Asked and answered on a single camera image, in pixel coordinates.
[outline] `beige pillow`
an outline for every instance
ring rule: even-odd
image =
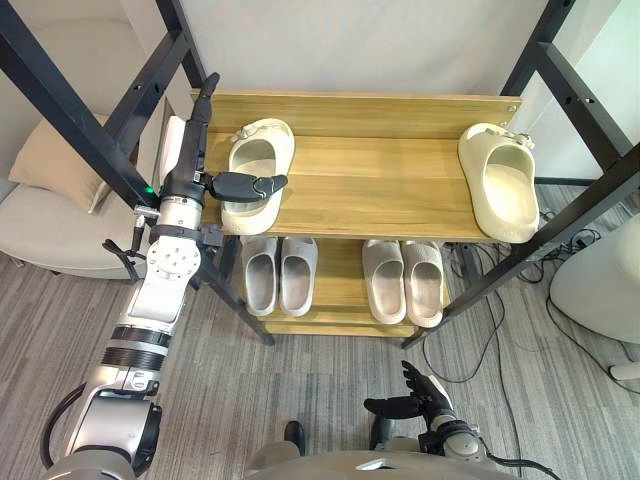
[[[93,114],[104,125],[107,117]],[[46,188],[93,213],[109,193],[109,185],[43,118],[31,132],[9,172],[12,182]]]

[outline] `wooden shelf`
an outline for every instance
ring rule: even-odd
[[[318,239],[318,270],[311,311],[260,318],[271,333],[408,337],[409,319],[383,325],[369,311],[362,239],[490,241],[476,224],[457,143],[473,124],[506,124],[517,97],[218,92],[212,103],[209,172],[228,169],[230,137],[257,119],[282,119],[296,136],[267,234]],[[203,221],[222,223],[219,202],[208,199]]]
[[[396,325],[383,325],[371,315],[363,280],[361,240],[317,242],[318,268],[311,311],[298,318],[279,310],[260,317],[268,331],[375,337],[407,337],[414,332],[415,325],[408,318]],[[446,288],[444,303],[449,303]]]
[[[228,168],[231,134],[211,132],[206,169]],[[208,201],[205,222],[220,224]],[[473,215],[456,140],[296,137],[269,234],[487,241]]]

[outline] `black metal frame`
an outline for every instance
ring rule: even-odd
[[[537,70],[604,173],[600,178],[590,181],[580,196],[528,242],[512,245],[509,256],[444,309],[442,322],[436,328],[419,328],[413,336],[405,339],[403,348],[415,345],[424,334],[446,325],[453,317],[527,268],[527,262],[542,257],[568,240],[640,187],[640,146],[631,144],[593,92],[551,43],[574,3],[575,0],[549,0],[501,94],[521,95]]]
[[[189,83],[199,88],[206,79],[179,0],[156,0],[167,27],[154,52],[105,123],[94,118],[20,16],[0,0],[0,65],[5,74],[69,144],[131,207],[159,206],[159,198],[130,163],[140,134],[182,64]],[[208,283],[267,345],[275,343],[264,323],[248,314],[244,301],[229,283],[230,255],[236,241],[221,249],[221,267],[203,252],[197,278]]]
[[[140,204],[157,207],[159,203],[158,197],[128,158],[149,116],[180,63],[192,87],[200,87],[206,77],[179,0],[156,0],[156,3],[167,27],[167,34],[102,128],[11,5],[0,0],[2,69],[132,208]],[[567,240],[640,185],[638,145],[634,147],[629,142],[606,109],[552,44],[574,3],[575,0],[549,0],[502,94],[520,95],[537,70],[604,174],[531,240],[512,245],[511,254],[507,258],[445,308],[444,318],[437,328],[517,275],[526,268],[527,261],[544,255],[554,245]],[[210,284],[245,323],[265,343],[271,345],[274,340],[266,331],[264,323],[246,312],[244,302],[229,283],[236,249],[237,239],[227,238],[219,253],[220,267],[215,267],[211,261],[203,262],[198,278]],[[403,348],[414,345],[425,333],[433,330],[435,329],[418,329],[403,342]]]

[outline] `gray carpet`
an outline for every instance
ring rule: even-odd
[[[558,195],[552,187],[539,189],[541,206],[559,211],[579,190]],[[634,201],[596,227],[603,233],[615,228],[637,208]],[[552,269],[548,265],[537,285],[514,279],[500,289],[507,315],[499,332],[504,378],[522,455],[564,480],[640,478],[640,397],[608,380],[549,321],[544,300]],[[464,281],[447,273],[452,294],[460,293]],[[37,445],[43,422],[101,356],[128,289],[119,281],[16,268],[0,255],[1,479],[42,473]],[[163,370],[157,398],[162,434],[147,478],[241,478],[248,457],[280,439],[290,419],[306,427],[310,453],[366,448],[371,417],[362,401],[407,392],[402,359],[428,370],[420,346],[403,351],[397,339],[278,336],[275,347],[265,347],[210,289],[190,292],[188,299]],[[558,318],[603,364],[626,360],[618,342]],[[429,337],[433,367],[452,377],[469,374],[491,328],[482,301]],[[639,347],[629,345],[635,359]],[[473,380],[445,386],[460,416],[480,426],[493,452],[515,456],[495,342]],[[640,382],[628,386],[640,389]],[[62,422],[56,430],[57,453],[66,427]],[[404,421],[397,433],[422,429],[418,420]]]

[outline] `slipper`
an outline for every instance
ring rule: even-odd
[[[362,247],[362,267],[373,316],[388,325],[402,321],[407,304],[402,285],[404,264],[398,242],[366,241]]]
[[[280,308],[292,317],[311,308],[318,264],[318,246],[313,238],[285,237],[280,268]]]
[[[236,132],[229,154],[229,171],[256,177],[287,175],[293,160],[295,141],[289,125],[265,118]],[[282,190],[251,203],[223,202],[222,223],[234,235],[257,235],[275,223]]]
[[[404,290],[407,311],[413,323],[433,328],[442,320],[444,282],[442,256],[434,242],[402,243]]]
[[[247,292],[247,311],[257,317],[273,312],[276,306],[277,237],[241,237],[242,272]]]
[[[528,135],[490,123],[473,125],[458,142],[476,221],[496,240],[524,243],[538,228],[532,148]]]

